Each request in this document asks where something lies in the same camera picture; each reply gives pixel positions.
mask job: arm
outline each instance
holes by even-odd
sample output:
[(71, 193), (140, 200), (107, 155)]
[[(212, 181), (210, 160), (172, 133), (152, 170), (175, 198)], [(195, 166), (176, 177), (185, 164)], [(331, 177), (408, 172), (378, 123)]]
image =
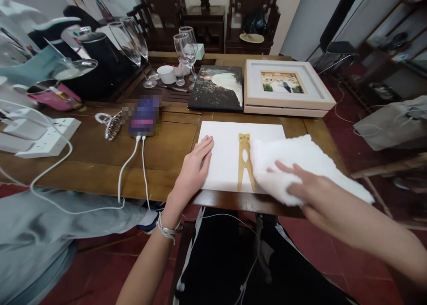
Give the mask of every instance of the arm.
[[(214, 146), (212, 137), (196, 144), (188, 154), (181, 168), (173, 190), (168, 195), (165, 209), (161, 213), (163, 227), (174, 229), (181, 213), (193, 195), (203, 186)], [(173, 241), (166, 238), (156, 226), (130, 271), (123, 285), (116, 305), (151, 304), (165, 272)]]
[(291, 184), (287, 191), (307, 203), (304, 215), (314, 225), (375, 255), (427, 289), (427, 251), (412, 232), (327, 177), (296, 164), (291, 169), (276, 161), (276, 166), (302, 180), (302, 184)]

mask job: carved wooden chair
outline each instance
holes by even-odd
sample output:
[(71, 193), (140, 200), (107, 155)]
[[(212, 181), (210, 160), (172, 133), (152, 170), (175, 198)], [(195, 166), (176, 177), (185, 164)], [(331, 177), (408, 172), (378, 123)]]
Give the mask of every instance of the carved wooden chair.
[[(279, 23), (280, 13), (277, 0), (230, 0), (227, 15), (226, 54), (265, 54), (270, 53), (274, 35)], [(268, 31), (264, 33), (261, 44), (248, 43), (240, 39), (246, 17), (257, 9), (264, 9)], [(231, 28), (232, 18), (240, 15), (240, 28)]]
[(127, 16), (141, 27), (150, 51), (174, 52), (173, 36), (185, 12), (185, 0), (141, 0)]

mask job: side table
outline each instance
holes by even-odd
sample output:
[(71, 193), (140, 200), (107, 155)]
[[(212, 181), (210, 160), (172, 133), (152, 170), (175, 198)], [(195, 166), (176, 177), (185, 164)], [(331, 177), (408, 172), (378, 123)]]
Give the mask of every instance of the side table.
[(224, 52), (225, 10), (223, 5), (211, 6), (208, 11), (200, 6), (190, 6), (182, 15), (184, 25), (194, 28), (197, 42), (205, 45), (205, 53)]

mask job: white canvas board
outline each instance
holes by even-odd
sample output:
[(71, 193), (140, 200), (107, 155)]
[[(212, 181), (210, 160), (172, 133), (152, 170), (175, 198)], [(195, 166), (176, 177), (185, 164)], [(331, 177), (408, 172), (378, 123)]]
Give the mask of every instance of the white canvas board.
[[(203, 121), (198, 142), (205, 135), (209, 135), (213, 136), (215, 145), (212, 148), (209, 174), (202, 189), (237, 192), (240, 149), (239, 133), (250, 134), (251, 139), (256, 138), (263, 142), (286, 138), (282, 125)], [(256, 191), (252, 190), (247, 169), (243, 172), (241, 192), (266, 193), (258, 184), (256, 184)]]
[[(278, 60), (250, 60), (248, 62), (247, 71), (246, 78), (249, 79), (248, 97), (273, 100), (331, 101), (328, 92), (310, 63)], [(306, 93), (264, 91), (261, 72), (296, 72), (298, 73)]]

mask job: black bag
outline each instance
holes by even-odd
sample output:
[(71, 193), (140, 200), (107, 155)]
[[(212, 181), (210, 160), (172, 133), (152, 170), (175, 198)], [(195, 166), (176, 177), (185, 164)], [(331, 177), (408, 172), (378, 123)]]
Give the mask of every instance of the black bag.
[(247, 34), (264, 35), (268, 31), (263, 8), (258, 8), (254, 12), (247, 14), (243, 24), (243, 30)]

